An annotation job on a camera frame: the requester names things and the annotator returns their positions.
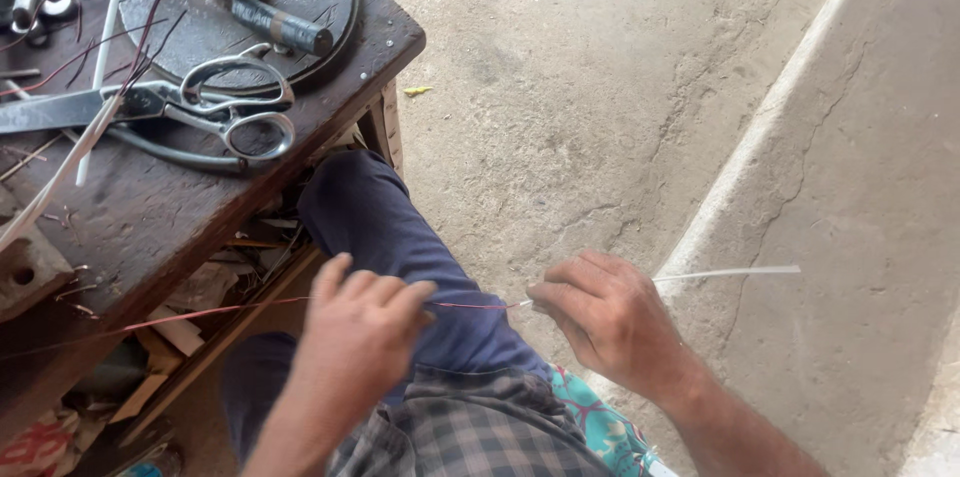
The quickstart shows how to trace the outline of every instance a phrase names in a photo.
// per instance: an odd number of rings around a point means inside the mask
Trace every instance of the wooden stool leg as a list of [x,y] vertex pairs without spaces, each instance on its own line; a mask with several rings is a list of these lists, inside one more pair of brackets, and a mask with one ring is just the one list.
[[364,115],[357,121],[366,147],[377,152],[403,178],[403,146],[401,143],[401,113],[397,105],[397,80],[387,86],[366,104]]

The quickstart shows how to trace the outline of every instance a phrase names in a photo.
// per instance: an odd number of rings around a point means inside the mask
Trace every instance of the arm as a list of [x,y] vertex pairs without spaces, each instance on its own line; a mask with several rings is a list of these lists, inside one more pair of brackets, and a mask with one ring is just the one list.
[[662,409],[701,475],[827,475],[720,385],[684,345],[653,282],[630,262],[587,250],[543,278],[527,295],[557,322],[577,360]]
[[276,399],[243,475],[321,475],[328,458],[410,368],[432,282],[358,270],[343,282],[349,254],[326,262],[313,281],[290,377]]

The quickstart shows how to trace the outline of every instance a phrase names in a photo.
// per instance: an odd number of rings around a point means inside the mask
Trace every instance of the hand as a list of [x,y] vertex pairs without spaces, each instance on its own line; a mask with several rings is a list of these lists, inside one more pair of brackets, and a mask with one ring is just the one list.
[[630,262],[584,250],[527,287],[581,365],[663,407],[704,366],[684,346],[653,281]]
[[350,264],[339,254],[314,279],[285,392],[300,398],[299,412],[345,432],[406,376],[417,336],[434,319],[424,301],[436,291],[368,270],[341,285]]

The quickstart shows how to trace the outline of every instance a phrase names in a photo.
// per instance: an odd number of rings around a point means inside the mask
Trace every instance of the scissor blade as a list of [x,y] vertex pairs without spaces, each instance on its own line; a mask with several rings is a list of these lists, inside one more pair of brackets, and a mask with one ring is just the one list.
[[86,127],[103,105],[100,90],[37,96],[0,104],[0,134]]

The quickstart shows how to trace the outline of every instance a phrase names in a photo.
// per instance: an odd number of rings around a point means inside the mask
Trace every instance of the scissor handle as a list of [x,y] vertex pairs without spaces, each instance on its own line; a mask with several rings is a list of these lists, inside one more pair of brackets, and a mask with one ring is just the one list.
[[[263,61],[263,55],[270,52],[270,43],[263,42],[254,45],[239,55],[227,55],[210,59],[205,63],[194,66],[186,73],[183,81],[180,83],[180,97],[185,107],[198,115],[212,115],[225,109],[241,106],[290,106],[294,103],[294,91],[290,88],[290,83],[273,66]],[[280,87],[280,93],[275,98],[256,98],[256,97],[236,97],[217,103],[210,103],[204,100],[202,94],[207,81],[210,78],[222,75],[223,73],[249,70],[265,73],[272,77]]]
[[[254,123],[264,123],[275,128],[280,133],[280,141],[269,151],[261,154],[252,154],[244,152],[234,144],[234,133],[247,125]],[[256,115],[241,116],[232,118],[230,121],[222,124],[222,129],[218,132],[220,139],[233,154],[249,160],[270,160],[281,156],[290,151],[290,146],[294,145],[296,131],[294,123],[290,122],[287,115],[277,112],[264,112]]]

